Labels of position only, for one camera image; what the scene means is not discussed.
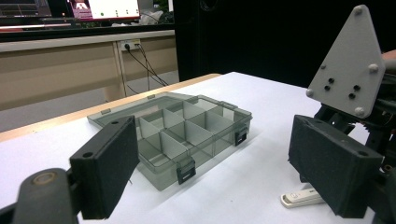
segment black backdrop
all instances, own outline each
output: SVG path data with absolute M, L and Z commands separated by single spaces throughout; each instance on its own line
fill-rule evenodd
M 307 87 L 353 7 L 396 49 L 396 1 L 174 0 L 180 80 L 241 72 Z

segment black latch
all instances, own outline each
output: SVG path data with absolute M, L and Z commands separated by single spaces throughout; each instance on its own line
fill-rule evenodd
M 177 168 L 177 180 L 178 184 L 181 185 L 182 183 L 186 182 L 188 179 L 195 176 L 195 160 L 191 158 L 191 160 L 183 165 L 182 167 Z
M 235 146 L 238 146 L 243 141 L 247 139 L 248 136 L 248 127 L 244 125 L 238 131 L 235 132 Z

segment white table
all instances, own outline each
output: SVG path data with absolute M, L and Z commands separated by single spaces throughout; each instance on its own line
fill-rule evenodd
M 337 217 L 326 204 L 287 209 L 283 193 L 306 188 L 288 162 L 295 114 L 313 117 L 320 103 L 305 96 L 305 89 L 230 73 L 174 92 L 202 94 L 252 113 L 247 140 L 207 172 L 209 161 L 182 185 L 158 191 L 137 170 L 107 220 L 80 223 L 371 223 Z M 0 207 L 15 203 L 19 185 L 40 170 L 70 167 L 69 157 L 98 132 L 86 118 L 0 143 Z M 363 142 L 367 133 L 358 127 L 351 134 Z

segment power outlet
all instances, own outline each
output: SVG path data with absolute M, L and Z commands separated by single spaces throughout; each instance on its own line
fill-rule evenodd
M 140 39 L 121 40 L 120 44 L 122 51 L 128 50 L 125 48 L 126 45 L 129 45 L 129 49 L 139 49 Z

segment plastic organizer box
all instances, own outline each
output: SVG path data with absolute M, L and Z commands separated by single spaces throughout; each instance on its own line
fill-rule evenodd
M 88 116 L 104 127 L 134 115 L 138 141 L 137 169 L 158 190 L 182 184 L 196 168 L 248 135 L 250 112 L 203 95 L 164 92 Z

